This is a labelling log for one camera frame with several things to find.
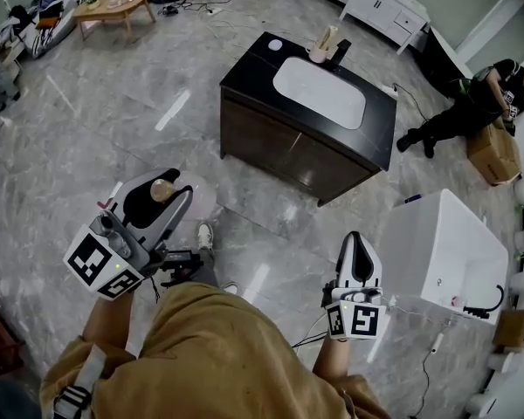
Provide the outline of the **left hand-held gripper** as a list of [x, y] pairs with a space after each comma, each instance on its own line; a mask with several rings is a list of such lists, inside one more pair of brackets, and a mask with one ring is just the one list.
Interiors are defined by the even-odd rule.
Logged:
[[145, 248], [155, 248], [172, 234], [191, 205], [193, 189], [187, 185], [165, 203], [156, 202], [150, 190], [158, 179], [174, 183], [179, 176], [176, 168], [136, 176], [114, 196], [112, 213], [102, 210], [91, 224], [81, 226], [63, 262], [89, 292], [117, 299], [162, 266], [163, 255]]

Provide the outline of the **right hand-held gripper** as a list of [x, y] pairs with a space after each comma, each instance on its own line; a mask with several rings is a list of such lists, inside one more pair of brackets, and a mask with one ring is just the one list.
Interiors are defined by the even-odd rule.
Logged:
[[[379, 336], [386, 315], [379, 287], [382, 275], [381, 260], [369, 240], [361, 233], [349, 232], [337, 259], [339, 287], [326, 284], [322, 289], [331, 339], [375, 340]], [[348, 288], [356, 287], [357, 282], [363, 288]]]

